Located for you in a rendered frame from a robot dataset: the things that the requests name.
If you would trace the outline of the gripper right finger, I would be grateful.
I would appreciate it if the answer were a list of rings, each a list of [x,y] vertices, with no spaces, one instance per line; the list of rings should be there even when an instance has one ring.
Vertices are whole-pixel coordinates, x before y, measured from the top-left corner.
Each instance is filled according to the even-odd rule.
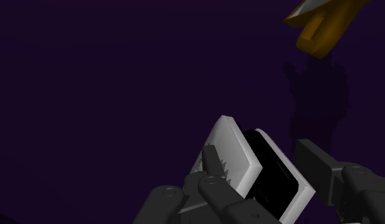
[[[295,166],[322,203],[335,207],[340,224],[385,224],[385,178],[339,162],[308,139],[295,145]]]

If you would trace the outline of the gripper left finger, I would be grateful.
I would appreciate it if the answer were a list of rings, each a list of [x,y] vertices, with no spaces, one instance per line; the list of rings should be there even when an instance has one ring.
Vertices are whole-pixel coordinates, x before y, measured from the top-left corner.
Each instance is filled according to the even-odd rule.
[[[188,175],[185,187],[154,188],[133,224],[281,224],[254,199],[244,199],[225,180],[216,148],[201,150],[204,170]]]

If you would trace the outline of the white box with black inside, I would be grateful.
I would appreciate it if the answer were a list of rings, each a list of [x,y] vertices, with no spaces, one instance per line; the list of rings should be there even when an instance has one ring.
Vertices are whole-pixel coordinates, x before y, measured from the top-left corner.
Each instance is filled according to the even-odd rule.
[[[281,224],[295,224],[315,191],[270,136],[261,129],[242,131],[221,116],[204,146],[216,148],[226,182],[244,199],[254,199]],[[203,171],[200,152],[190,174]]]

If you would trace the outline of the yellow angular object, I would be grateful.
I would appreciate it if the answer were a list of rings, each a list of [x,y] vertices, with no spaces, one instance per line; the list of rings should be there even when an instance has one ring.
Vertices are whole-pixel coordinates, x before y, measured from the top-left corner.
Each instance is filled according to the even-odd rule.
[[[284,20],[302,27],[296,47],[317,59],[331,52],[361,8],[371,0],[303,0]]]

